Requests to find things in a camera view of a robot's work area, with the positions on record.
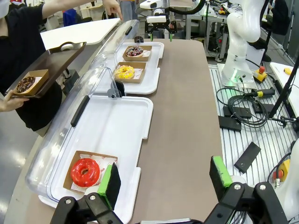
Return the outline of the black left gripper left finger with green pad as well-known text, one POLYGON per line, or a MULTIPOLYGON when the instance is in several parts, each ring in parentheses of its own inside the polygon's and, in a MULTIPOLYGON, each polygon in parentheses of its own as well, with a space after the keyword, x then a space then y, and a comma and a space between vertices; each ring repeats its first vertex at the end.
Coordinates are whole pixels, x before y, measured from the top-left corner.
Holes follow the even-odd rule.
POLYGON ((120 187, 121 179, 116 164, 108 165, 96 190, 79 200, 72 196, 59 200, 50 224, 123 224, 114 212, 120 187))

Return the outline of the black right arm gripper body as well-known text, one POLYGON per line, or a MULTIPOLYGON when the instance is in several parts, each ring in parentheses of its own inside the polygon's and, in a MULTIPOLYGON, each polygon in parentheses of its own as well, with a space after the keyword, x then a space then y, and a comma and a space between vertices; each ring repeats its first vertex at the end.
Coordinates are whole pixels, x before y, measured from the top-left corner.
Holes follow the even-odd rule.
POLYGON ((159 16, 159 15, 165 15, 167 18, 167 21, 165 23, 152 23, 152 25, 154 26, 154 31, 158 31, 159 29, 166 29, 167 25, 169 25, 170 20, 169 20, 169 16, 167 14, 164 13, 157 13, 154 16, 159 16))

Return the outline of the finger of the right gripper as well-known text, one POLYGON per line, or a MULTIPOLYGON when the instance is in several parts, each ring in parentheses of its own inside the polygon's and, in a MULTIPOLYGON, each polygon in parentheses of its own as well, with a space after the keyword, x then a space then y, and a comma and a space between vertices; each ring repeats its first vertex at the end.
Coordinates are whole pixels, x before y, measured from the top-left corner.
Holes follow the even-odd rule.
POLYGON ((148 23, 147 21, 145 22, 145 33, 150 37, 150 40, 153 40, 153 31, 154 31, 154 26, 151 23, 148 23))
POLYGON ((169 40, 172 42, 173 35, 177 33, 176 21, 171 21, 170 24, 167 25, 166 30, 169 32, 169 40))

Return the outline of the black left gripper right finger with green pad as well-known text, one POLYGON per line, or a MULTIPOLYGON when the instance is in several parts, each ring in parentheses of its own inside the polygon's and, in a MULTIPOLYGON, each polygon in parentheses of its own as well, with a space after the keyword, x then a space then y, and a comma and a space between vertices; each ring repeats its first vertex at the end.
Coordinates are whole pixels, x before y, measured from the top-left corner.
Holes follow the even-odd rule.
POLYGON ((204 224, 228 224, 237 212, 244 213, 253 224, 289 224, 270 183, 250 187, 233 182, 220 156, 211 157, 209 175, 218 203, 204 224))

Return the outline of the dark brown serving tray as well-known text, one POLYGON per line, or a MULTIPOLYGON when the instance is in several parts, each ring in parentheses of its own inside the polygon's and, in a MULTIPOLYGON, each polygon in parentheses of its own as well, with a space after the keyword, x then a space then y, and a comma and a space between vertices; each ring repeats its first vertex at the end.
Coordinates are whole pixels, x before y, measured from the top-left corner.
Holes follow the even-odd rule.
POLYGON ((34 70, 49 70, 49 78, 32 97, 20 97, 13 95, 15 98, 41 98, 49 88, 56 82, 56 79, 67 69, 73 60, 83 51, 86 42, 65 42, 58 47, 45 51, 37 58, 6 90, 6 94, 10 90, 14 91, 19 81, 29 72, 34 70))

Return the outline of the chocolate donut with nut bits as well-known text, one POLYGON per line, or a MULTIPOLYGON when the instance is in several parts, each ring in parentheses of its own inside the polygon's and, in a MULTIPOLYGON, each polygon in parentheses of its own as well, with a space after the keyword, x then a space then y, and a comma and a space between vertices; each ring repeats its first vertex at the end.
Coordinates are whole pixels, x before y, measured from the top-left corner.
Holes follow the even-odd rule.
POLYGON ((27 91, 36 81, 34 76, 24 77, 17 85, 16 92, 23 93, 27 91))

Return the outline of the person's left forearm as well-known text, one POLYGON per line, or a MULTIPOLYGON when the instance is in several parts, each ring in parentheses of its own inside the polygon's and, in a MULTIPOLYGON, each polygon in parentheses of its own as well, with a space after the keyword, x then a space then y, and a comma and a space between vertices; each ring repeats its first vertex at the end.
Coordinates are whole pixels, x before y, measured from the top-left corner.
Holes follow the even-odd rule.
POLYGON ((47 0, 42 7, 43 19, 59 12, 93 2, 96 0, 47 0))

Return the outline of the chocolate donut with coloured sprinkles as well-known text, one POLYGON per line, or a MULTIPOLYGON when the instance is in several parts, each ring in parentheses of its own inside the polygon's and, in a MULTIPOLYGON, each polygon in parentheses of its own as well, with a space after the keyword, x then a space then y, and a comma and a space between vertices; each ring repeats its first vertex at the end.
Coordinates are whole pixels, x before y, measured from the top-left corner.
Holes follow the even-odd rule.
POLYGON ((144 49, 139 46, 132 46, 126 50, 126 55, 130 57, 141 56, 144 52, 144 49))

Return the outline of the red glazed donut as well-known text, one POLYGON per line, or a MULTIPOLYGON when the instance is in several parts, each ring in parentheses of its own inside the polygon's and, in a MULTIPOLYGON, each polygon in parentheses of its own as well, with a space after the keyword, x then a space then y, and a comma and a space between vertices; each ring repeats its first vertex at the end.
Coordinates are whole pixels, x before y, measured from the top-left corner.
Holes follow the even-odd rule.
POLYGON ((91 158, 79 159, 71 168, 71 179, 79 187, 91 187, 100 179, 100 167, 91 158))

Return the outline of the background person in jeans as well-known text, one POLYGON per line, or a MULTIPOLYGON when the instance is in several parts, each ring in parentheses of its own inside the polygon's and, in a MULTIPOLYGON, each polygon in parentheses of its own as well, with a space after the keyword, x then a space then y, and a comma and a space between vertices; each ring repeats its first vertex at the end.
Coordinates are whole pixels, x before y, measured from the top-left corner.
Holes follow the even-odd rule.
POLYGON ((138 3, 139 0, 120 0, 123 21, 138 19, 137 13, 135 12, 138 3))

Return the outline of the yellow glazed sprinkle donut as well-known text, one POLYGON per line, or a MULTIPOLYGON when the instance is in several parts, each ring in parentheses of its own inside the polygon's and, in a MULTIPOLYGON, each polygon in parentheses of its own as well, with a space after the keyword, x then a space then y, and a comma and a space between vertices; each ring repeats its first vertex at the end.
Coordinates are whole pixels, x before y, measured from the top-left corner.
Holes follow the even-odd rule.
POLYGON ((135 76, 135 70, 132 66, 122 65, 115 70, 114 75, 118 79, 132 79, 135 76))

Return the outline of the background person in dark clothes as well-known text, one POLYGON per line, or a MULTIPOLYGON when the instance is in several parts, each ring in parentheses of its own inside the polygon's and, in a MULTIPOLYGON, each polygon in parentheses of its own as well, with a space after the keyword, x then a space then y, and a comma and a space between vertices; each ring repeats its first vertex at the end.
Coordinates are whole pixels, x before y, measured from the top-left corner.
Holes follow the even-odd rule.
POLYGON ((286 35, 288 32, 290 18, 289 9, 285 0, 275 0, 274 6, 268 5, 272 11, 271 30, 277 35, 286 35))

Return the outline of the person in black shirt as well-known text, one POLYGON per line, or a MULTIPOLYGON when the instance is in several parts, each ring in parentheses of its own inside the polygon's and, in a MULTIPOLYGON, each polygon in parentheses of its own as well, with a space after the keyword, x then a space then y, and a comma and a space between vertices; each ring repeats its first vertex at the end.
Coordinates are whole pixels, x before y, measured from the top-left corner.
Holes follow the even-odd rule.
MULTIPOLYGON (((5 16, 8 35, 0 37, 0 93, 45 51, 39 27, 45 23, 43 5, 13 9, 5 16)), ((33 98, 16 109, 27 128, 37 133, 45 132, 55 117, 63 98, 60 85, 53 85, 41 98, 33 98)))

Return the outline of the person's left hand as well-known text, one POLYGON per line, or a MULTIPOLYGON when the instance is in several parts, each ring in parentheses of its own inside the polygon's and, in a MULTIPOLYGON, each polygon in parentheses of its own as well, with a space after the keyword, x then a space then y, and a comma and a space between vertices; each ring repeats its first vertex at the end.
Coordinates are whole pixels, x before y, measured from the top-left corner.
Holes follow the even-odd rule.
POLYGON ((123 20, 121 7, 117 0, 102 0, 102 4, 105 8, 107 15, 117 14, 119 18, 123 20))

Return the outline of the person's right hand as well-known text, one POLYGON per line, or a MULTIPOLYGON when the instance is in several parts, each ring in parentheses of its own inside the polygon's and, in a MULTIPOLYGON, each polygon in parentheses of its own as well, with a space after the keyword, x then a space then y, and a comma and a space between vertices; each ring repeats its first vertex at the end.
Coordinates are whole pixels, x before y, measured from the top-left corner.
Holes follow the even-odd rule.
POLYGON ((0 112, 10 112, 23 106, 24 102, 28 101, 28 98, 12 98, 13 90, 3 98, 0 99, 0 112))

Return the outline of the black rectangular plate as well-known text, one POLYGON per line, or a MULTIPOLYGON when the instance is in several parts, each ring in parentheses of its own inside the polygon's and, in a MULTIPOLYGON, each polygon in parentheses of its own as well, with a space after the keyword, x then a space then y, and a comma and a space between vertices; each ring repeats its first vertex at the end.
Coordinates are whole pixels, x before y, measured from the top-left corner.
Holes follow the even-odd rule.
POLYGON ((256 114, 263 114, 265 111, 269 114, 274 105, 273 104, 259 104, 259 103, 252 103, 253 110, 256 114))
POLYGON ((245 149, 240 158, 235 162, 234 166, 242 173, 245 174, 252 162, 256 159, 260 153, 261 148, 254 142, 251 142, 245 149))
MULTIPOLYGON (((235 107, 235 113, 244 119, 250 119, 252 117, 250 109, 249 108, 244 108, 244 107, 235 107)), ((227 106, 223 107, 223 114, 225 117, 234 117, 232 112, 229 110, 227 106)))
POLYGON ((240 132, 242 130, 241 123, 231 117, 218 116, 219 126, 222 129, 240 132))

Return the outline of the white plastic display tray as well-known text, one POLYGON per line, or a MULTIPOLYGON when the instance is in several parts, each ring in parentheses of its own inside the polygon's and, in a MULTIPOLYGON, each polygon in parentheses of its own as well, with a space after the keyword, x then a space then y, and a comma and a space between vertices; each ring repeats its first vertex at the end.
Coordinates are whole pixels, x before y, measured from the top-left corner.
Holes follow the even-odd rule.
MULTIPOLYGON (((126 62, 123 59, 123 53, 128 46, 134 46, 135 43, 125 42, 117 52, 117 63, 126 62)), ((159 81, 160 68, 158 67, 159 60, 163 58, 164 44, 161 42, 145 42, 138 44, 152 46, 151 55, 146 63, 144 78, 139 84, 125 83, 125 93, 135 95, 149 95, 156 91, 159 81)))
POLYGON ((143 139, 147 139, 153 103, 148 98, 108 98, 92 96, 77 125, 68 130, 61 147, 55 147, 58 160, 50 175, 44 204, 55 208, 63 196, 82 197, 81 192, 63 187, 76 151, 87 151, 117 157, 121 187, 114 212, 125 224, 134 210, 141 168, 138 167, 143 139))

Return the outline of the clear plastic tray lid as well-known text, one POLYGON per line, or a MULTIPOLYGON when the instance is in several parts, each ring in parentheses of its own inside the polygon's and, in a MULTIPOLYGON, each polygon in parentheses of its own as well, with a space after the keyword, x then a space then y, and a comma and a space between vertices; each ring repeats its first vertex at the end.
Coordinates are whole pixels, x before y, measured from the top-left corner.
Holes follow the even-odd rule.
POLYGON ((87 71, 71 90, 43 137, 25 177, 28 187, 38 195, 58 202, 69 194, 64 180, 76 151, 91 152, 99 143, 112 106, 119 98, 107 91, 114 81, 113 71, 98 67, 87 71), (70 122, 83 97, 90 100, 76 127, 70 122))
POLYGON ((126 40, 133 40, 139 29, 138 20, 130 20, 122 23, 107 39, 101 49, 98 51, 94 59, 89 65, 89 70, 98 67, 114 68, 117 64, 117 52, 120 50, 126 40), (132 26, 132 30, 128 36, 125 36, 126 30, 132 26))

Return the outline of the silver aluminium profile base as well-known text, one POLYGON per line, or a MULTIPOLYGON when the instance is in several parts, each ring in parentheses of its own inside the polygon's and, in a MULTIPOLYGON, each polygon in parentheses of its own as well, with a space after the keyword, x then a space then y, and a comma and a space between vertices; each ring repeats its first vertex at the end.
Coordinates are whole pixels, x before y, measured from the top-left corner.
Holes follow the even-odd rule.
MULTIPOLYGON (((227 103, 232 94, 235 95, 237 92, 222 90, 216 95, 217 90, 223 88, 218 66, 209 64, 208 68, 213 85, 217 114, 224 116, 224 105, 220 101, 227 103)), ((261 128, 250 128, 242 124, 240 132, 221 128, 220 134, 222 156, 229 174, 241 176, 250 186, 266 181, 274 166, 285 154, 290 152, 291 143, 298 139, 291 124, 287 124, 283 128, 278 122, 272 120, 267 121, 261 128), (234 164, 251 142, 259 146, 261 151, 247 169, 247 172, 243 174, 234 164)))

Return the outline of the yellow emergency stop box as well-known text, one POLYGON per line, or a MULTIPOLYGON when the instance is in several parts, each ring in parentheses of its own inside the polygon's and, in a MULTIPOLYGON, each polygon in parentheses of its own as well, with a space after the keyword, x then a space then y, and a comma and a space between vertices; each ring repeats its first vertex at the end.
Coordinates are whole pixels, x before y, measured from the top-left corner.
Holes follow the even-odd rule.
POLYGON ((284 182, 286 180, 286 177, 288 175, 290 168, 290 159, 287 159, 283 161, 279 167, 278 167, 278 177, 280 179, 280 182, 284 182))
POLYGON ((259 84, 265 81, 267 78, 267 73, 265 72, 265 67, 260 66, 258 70, 253 73, 254 80, 259 84))

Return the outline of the blue chair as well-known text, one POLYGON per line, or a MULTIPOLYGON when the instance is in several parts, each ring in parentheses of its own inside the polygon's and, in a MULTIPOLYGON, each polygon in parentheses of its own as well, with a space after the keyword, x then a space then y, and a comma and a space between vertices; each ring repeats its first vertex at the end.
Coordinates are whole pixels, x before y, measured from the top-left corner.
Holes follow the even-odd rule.
POLYGON ((65 27, 79 24, 82 22, 82 18, 77 11, 73 8, 63 11, 63 24, 65 27))

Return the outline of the black tripod pole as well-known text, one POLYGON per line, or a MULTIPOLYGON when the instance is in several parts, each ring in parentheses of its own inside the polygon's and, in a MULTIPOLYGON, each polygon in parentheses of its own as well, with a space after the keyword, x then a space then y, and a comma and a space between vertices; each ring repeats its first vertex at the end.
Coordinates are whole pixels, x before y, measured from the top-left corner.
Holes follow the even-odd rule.
POLYGON ((299 67, 299 56, 296 59, 295 65, 294 65, 294 67, 292 69, 292 72, 291 72, 291 74, 289 76, 288 81, 284 85, 284 88, 282 89, 282 91, 281 91, 281 93, 280 93, 280 95, 278 97, 278 100, 276 101, 273 109, 271 110, 271 112, 269 114, 269 118, 270 119, 274 117, 274 115, 276 114, 279 106, 287 99, 288 91, 289 91, 289 89, 291 87, 292 81, 295 79, 298 67, 299 67))

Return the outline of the white side table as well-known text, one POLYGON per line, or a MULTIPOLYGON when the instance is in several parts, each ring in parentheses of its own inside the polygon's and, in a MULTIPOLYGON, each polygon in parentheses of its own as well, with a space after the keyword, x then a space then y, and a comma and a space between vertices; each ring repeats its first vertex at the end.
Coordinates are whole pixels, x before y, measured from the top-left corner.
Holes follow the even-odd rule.
MULTIPOLYGON (((289 79, 289 75, 287 75, 284 72, 284 69, 289 68, 290 70, 292 70, 293 67, 274 62, 270 63, 270 67, 272 68, 272 71, 278 78, 279 83, 282 85, 282 87, 284 87, 284 85, 289 79)), ((294 86, 292 86, 292 91, 289 96, 289 102, 291 104, 295 116, 299 117, 299 68, 297 70, 296 77, 294 78, 294 86)))

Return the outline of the aluminium frame rack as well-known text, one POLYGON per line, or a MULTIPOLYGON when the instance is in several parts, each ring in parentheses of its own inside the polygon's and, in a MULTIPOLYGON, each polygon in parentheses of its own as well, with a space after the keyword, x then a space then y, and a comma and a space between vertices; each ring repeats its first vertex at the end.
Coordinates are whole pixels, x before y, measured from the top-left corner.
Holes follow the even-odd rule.
POLYGON ((227 16, 204 16, 200 13, 187 15, 185 20, 186 39, 192 38, 192 20, 198 21, 198 26, 204 32, 204 48, 208 57, 214 57, 217 62, 225 59, 228 45, 227 16))

